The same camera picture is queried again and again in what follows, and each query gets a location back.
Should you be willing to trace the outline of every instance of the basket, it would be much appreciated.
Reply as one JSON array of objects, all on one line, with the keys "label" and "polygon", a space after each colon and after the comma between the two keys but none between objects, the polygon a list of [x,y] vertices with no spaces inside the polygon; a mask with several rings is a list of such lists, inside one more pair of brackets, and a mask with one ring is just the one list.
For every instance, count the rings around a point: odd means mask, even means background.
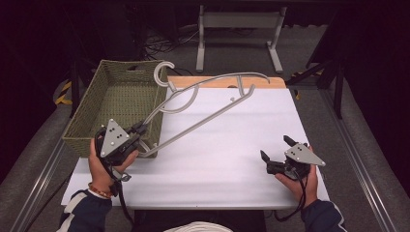
[{"label": "basket", "polygon": [[[91,138],[109,119],[124,129],[144,120],[165,100],[166,88],[157,85],[154,79],[154,69],[160,62],[102,60],[63,140],[81,157],[88,158]],[[167,82],[166,69],[160,71],[159,77]],[[161,124],[162,113],[158,113],[141,137],[150,149],[160,141]]]}]

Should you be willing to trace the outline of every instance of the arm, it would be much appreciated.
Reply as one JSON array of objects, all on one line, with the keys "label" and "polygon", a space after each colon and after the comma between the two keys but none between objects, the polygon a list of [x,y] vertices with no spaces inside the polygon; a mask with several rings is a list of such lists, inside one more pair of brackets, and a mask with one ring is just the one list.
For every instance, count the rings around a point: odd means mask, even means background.
[{"label": "arm", "polygon": [[[299,182],[292,181],[282,174],[276,174],[275,177],[289,188],[297,201],[301,199],[303,192]],[[304,178],[303,182],[307,182],[307,198],[304,209],[302,210],[302,221],[305,223],[306,231],[346,231],[343,228],[344,218],[338,207],[333,202],[317,199],[317,174],[315,165],[310,166],[310,172],[307,177]]]},{"label": "arm", "polygon": [[[114,168],[123,173],[137,156],[137,151],[132,152],[121,166]],[[94,139],[90,143],[88,164],[92,188],[80,190],[73,195],[61,216],[58,231],[104,231],[105,216],[112,208],[111,198],[107,196],[113,181],[96,155]]]}]

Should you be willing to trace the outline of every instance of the sleeve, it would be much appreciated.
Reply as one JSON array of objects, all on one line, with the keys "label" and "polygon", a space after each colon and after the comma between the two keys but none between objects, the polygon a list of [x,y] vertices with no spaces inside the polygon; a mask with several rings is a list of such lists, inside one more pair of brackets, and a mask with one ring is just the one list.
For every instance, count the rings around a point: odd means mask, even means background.
[{"label": "sleeve", "polygon": [[89,190],[80,190],[64,209],[57,232],[104,231],[105,216],[111,208],[111,199],[98,197]]},{"label": "sleeve", "polygon": [[337,205],[316,200],[302,210],[302,221],[307,232],[339,232],[344,229],[344,218]]}]

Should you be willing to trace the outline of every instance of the person's left hand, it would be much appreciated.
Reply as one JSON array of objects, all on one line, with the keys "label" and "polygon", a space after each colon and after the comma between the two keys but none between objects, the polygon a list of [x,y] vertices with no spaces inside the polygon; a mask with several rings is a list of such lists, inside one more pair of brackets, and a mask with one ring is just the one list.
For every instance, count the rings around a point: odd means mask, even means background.
[{"label": "person's left hand", "polygon": [[[109,176],[109,174],[103,168],[103,164],[100,162],[96,154],[96,147],[94,145],[95,139],[91,139],[90,142],[90,157],[88,158],[88,165],[90,167],[91,177],[93,179],[93,187],[103,191],[109,192],[109,187],[114,183]],[[127,167],[129,167],[138,156],[138,151],[133,151],[128,155],[126,160],[120,166],[114,166],[114,168],[119,172],[123,173]]]}]

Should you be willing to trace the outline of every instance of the gray carpet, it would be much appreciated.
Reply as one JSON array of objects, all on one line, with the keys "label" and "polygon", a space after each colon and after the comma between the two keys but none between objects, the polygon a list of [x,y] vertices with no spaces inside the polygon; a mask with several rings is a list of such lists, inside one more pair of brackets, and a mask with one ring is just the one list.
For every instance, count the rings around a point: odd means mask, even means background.
[{"label": "gray carpet", "polygon": [[[303,71],[305,64],[325,31],[325,27],[284,28],[278,42],[278,56],[288,79],[291,73]],[[269,76],[275,74],[265,42],[270,32],[256,30],[249,36],[233,32],[214,31],[206,38],[204,73],[215,75],[234,72],[259,72]],[[177,68],[194,74],[197,43],[192,41],[176,47],[168,53],[154,55],[157,59],[173,62]],[[179,73],[188,75],[183,70]],[[410,212],[410,201],[395,175],[387,164],[366,121],[356,105],[345,83],[342,101],[343,123],[357,146],[367,171],[387,208],[397,231],[410,231],[406,215]],[[328,193],[340,207],[349,231],[383,231],[363,191],[347,155],[340,134],[335,126],[331,111],[315,89],[301,90],[301,99],[295,100],[309,142],[316,153],[327,162],[321,168]],[[0,187],[0,225],[9,231],[20,212],[25,199],[69,120],[71,109],[60,105],[27,145],[7,179]],[[76,154],[66,147],[55,173],[49,181],[40,206],[65,180],[77,161]],[[60,205],[66,185],[52,198],[37,218],[30,231],[55,231],[63,207]],[[286,215],[289,211],[279,212]],[[304,231],[299,216],[287,222],[277,222],[273,217],[266,219],[267,230]],[[121,209],[114,208],[107,217],[106,231],[129,231],[128,222]]]}]

